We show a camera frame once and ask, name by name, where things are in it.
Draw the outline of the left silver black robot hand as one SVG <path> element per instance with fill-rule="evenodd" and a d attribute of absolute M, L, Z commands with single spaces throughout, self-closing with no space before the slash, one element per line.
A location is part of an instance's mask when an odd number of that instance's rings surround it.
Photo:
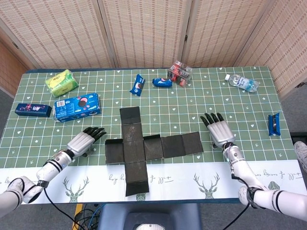
<path fill-rule="evenodd" d="M 87 127 L 67 144 L 68 152 L 73 153 L 74 157 L 79 157 L 105 134 L 103 127 Z"/>

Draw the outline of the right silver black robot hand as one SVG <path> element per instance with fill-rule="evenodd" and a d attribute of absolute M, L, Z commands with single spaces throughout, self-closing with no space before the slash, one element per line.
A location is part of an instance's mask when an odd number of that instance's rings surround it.
<path fill-rule="evenodd" d="M 224 145 L 234 143 L 235 136 L 220 113 L 205 113 L 200 119 L 209 131 L 215 146 L 223 148 Z"/>

